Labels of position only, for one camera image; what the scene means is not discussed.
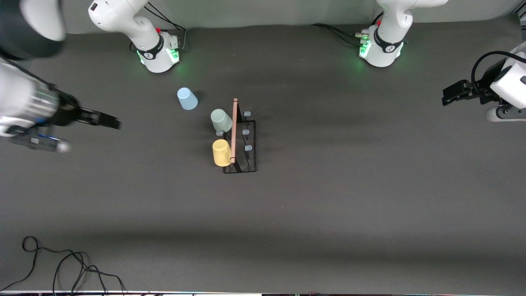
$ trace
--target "gray table surface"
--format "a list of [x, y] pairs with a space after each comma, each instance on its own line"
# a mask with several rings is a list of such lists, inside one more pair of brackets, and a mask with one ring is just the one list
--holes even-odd
[[[35, 235], [131, 290], [524, 294], [526, 125], [440, 101], [480, 55], [520, 43], [518, 19], [407, 38], [374, 68], [323, 28], [194, 29], [181, 64], [152, 74], [122, 34], [70, 35], [31, 70], [123, 129], [59, 128], [65, 155], [2, 141], [0, 283], [29, 270], [20, 243]], [[213, 163], [209, 115], [233, 97], [258, 122], [255, 174]], [[50, 289], [60, 258], [42, 253], [13, 289]]]

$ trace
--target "power cord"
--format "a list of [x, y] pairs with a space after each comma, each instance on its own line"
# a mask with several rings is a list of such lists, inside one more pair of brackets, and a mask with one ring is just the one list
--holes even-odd
[[181, 46], [181, 51], [185, 49], [186, 46], [186, 34], [188, 34], [188, 30], [185, 30], [185, 36], [183, 37], [183, 45]]
[[170, 21], [170, 19], [169, 19], [168, 17], [166, 17], [166, 15], [164, 15], [161, 11], [159, 11], [159, 10], [158, 10], [158, 9], [152, 4], [152, 3], [148, 2], [148, 4], [149, 4], [151, 7], [153, 7], [153, 9], [155, 9], [160, 15], [162, 15], [162, 17], [159, 16], [158, 14], [156, 14], [155, 12], [151, 11], [148, 7], [145, 6], [144, 8], [145, 8], [147, 11], [149, 11], [151, 14], [153, 14], [153, 15], [157, 16], [158, 18], [162, 19], [163, 21], [165, 21], [165, 22], [171, 24], [172, 26], [176, 27], [178, 30], [184, 30], [184, 31], [186, 31], [186, 29], [183, 28], [182, 26], [179, 26], [178, 24], [176, 24], [176, 23]]
[[344, 35], [344, 36], [354, 37], [355, 36], [354, 33], [345, 32], [345, 31], [343, 31], [341, 29], [338, 29], [338, 28], [336, 28], [334, 26], [327, 25], [327, 24], [322, 24], [322, 23], [312, 24], [311, 26], [327, 28], [329, 31], [331, 31], [333, 34], [335, 34], [338, 38], [340, 38], [345, 43], [353, 45], [353, 46], [361, 46], [360, 43], [351, 42], [351, 41], [345, 39], [343, 36], [341, 36], [341, 35]]
[[372, 21], [371, 26], [376, 24], [376, 21], [380, 18], [380, 16], [383, 15], [383, 11], [375, 18], [374, 21]]
[[[28, 249], [26, 247], [26, 242], [28, 240], [33, 240], [35, 242], [35, 249]], [[100, 281], [100, 285], [102, 286], [104, 292], [108, 292], [108, 290], [106, 289], [106, 286], [104, 285], [104, 281], [102, 280], [102, 275], [106, 276], [106, 277], [113, 277], [113, 278], [116, 278], [118, 281], [119, 281], [119, 284], [120, 284], [120, 289], [121, 291], [123, 292], [123, 295], [124, 295], [124, 291], [126, 290], [126, 288], [124, 287], [124, 284], [122, 282], [122, 280], [114, 275], [114, 274], [109, 274], [109, 273], [105, 273], [105, 272], [102, 272], [102, 271], [99, 271], [98, 267], [95, 266], [95, 265], [87, 265], [85, 262], [84, 262], [84, 256], [88, 257], [88, 254], [86, 252], [74, 252], [72, 250], [69, 250], [69, 249], [66, 249], [66, 250], [61, 250], [61, 251], [55, 251], [55, 250], [51, 250], [51, 249], [48, 249], [46, 247], [43, 247], [43, 246], [39, 246], [38, 245], [38, 241], [37, 239], [34, 237], [34, 236], [26, 236], [24, 238], [24, 240], [22, 241], [22, 249], [28, 253], [35, 253], [35, 256], [33, 257], [33, 265], [31, 266], [31, 270], [29, 271], [29, 273], [26, 275], [26, 277], [24, 277], [23, 279], [19, 280], [19, 281], [16, 281], [16, 282], [13, 282], [9, 285], [7, 285], [6, 287], [4, 287], [3, 289], [0, 290], [1, 291], [4, 291], [6, 289], [8, 289], [9, 287], [11, 287], [12, 285], [15, 285], [15, 284], [18, 284], [20, 282], [23, 282], [25, 280], [27, 280], [27, 278], [29, 278], [29, 276], [33, 273], [33, 270], [35, 270], [35, 265], [36, 265], [36, 258], [38, 256], [38, 252], [40, 250], [46, 250], [48, 252], [51, 252], [51, 253], [64, 253], [64, 252], [69, 252], [68, 255], [66, 255], [64, 258], [62, 258], [62, 260], [60, 261], [60, 263], [58, 264], [57, 266], [57, 269], [55, 270], [55, 275], [53, 276], [53, 295], [56, 296], [55, 294], [55, 284], [56, 284], [56, 280], [58, 278], [58, 272], [60, 270], [60, 266], [62, 266], [62, 263], [64, 263], [64, 261], [66, 259], [68, 259], [69, 257], [73, 257], [75, 258], [79, 263], [80, 263], [80, 272], [78, 274], [78, 277], [77, 277], [77, 280], [75, 281], [75, 283], [73, 284], [72, 288], [71, 288], [71, 293], [73, 294], [73, 292], [75, 291], [75, 289], [77, 288], [77, 285], [79, 284], [79, 282], [81, 281], [81, 279], [83, 278], [83, 276], [87, 273], [87, 272], [92, 272], [92, 273], [95, 273], [98, 275], [98, 278], [99, 278], [99, 281]]]
[[475, 91], [482, 95], [480, 92], [479, 92], [479, 87], [477, 86], [477, 83], [475, 81], [475, 73], [477, 71], [477, 67], [479, 66], [480, 62], [482, 62], [483, 59], [485, 59], [486, 57], [490, 56], [490, 55], [494, 55], [494, 54], [499, 54], [499, 55], [505, 55], [507, 57], [510, 57], [514, 60], [517, 60], [521, 63], [526, 63], [526, 58], [523, 58], [523, 57], [519, 57], [518, 55], [516, 54], [512, 54], [512, 53], [509, 53], [509, 52], [504, 52], [504, 51], [493, 51], [493, 52], [488, 52], [486, 54], [483, 54], [476, 62], [475, 64], [473, 65], [473, 69], [471, 70], [471, 83], [473, 84], [473, 88], [475, 89]]

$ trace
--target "wooden stick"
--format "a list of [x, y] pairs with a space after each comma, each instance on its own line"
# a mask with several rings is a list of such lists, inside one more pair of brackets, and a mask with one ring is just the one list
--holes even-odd
[[234, 107], [232, 108], [232, 139], [230, 139], [230, 149], [232, 154], [230, 155], [230, 162], [236, 162], [236, 127], [237, 127], [237, 98], [234, 98]]

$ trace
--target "yellow cup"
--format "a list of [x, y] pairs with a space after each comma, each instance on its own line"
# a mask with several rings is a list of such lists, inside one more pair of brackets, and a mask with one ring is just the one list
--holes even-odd
[[212, 150], [214, 152], [214, 162], [218, 166], [229, 166], [230, 165], [230, 154], [232, 150], [227, 140], [220, 139], [216, 140], [212, 144]]

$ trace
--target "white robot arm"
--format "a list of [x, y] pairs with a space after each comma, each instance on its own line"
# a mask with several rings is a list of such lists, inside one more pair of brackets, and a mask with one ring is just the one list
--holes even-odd
[[0, 1], [0, 137], [67, 152], [67, 141], [39, 130], [75, 121], [120, 128], [117, 118], [80, 107], [73, 96], [13, 62], [55, 55], [65, 37], [58, 0]]
[[94, 0], [88, 14], [100, 29], [126, 34], [146, 68], [162, 73], [179, 62], [179, 40], [177, 36], [157, 32], [149, 19], [135, 16], [147, 3], [148, 0]]
[[362, 30], [370, 37], [364, 41], [359, 56], [376, 67], [391, 65], [400, 55], [403, 39], [413, 24], [409, 9], [444, 5], [448, 0], [376, 0], [383, 8], [380, 25]]
[[[480, 80], [475, 79], [480, 62], [490, 55], [506, 58], [489, 67]], [[442, 105], [460, 100], [480, 99], [480, 104], [499, 102], [486, 112], [493, 122], [526, 121], [526, 42], [510, 52], [494, 51], [482, 55], [473, 66], [471, 82], [460, 80], [443, 90]]]

